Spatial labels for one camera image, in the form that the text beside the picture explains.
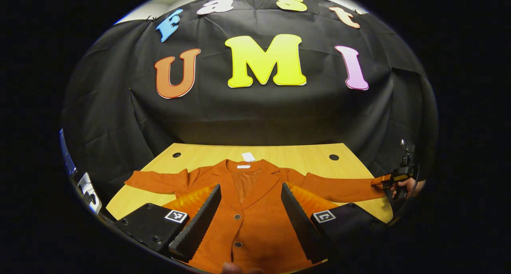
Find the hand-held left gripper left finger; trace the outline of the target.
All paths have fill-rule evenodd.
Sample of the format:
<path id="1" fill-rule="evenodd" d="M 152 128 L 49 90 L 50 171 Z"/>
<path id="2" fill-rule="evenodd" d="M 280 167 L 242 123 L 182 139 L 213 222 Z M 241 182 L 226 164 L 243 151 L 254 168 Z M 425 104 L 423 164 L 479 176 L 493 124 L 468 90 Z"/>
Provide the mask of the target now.
<path id="1" fill-rule="evenodd" d="M 201 245 L 221 200 L 221 185 L 213 184 L 166 207 L 146 203 L 114 225 L 151 251 L 188 262 Z"/>

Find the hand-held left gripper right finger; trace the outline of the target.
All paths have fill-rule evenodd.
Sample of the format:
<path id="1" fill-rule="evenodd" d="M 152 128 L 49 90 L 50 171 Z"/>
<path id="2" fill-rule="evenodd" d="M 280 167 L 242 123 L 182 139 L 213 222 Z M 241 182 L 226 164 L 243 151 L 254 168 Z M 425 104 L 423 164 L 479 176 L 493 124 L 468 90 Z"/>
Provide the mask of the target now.
<path id="1" fill-rule="evenodd" d="M 299 202 L 297 187 L 292 190 L 290 183 L 283 184 L 281 201 L 305 256 L 312 263 L 345 258 L 363 250 L 388 227 L 355 203 L 330 210 L 318 206 L 307 214 Z"/>

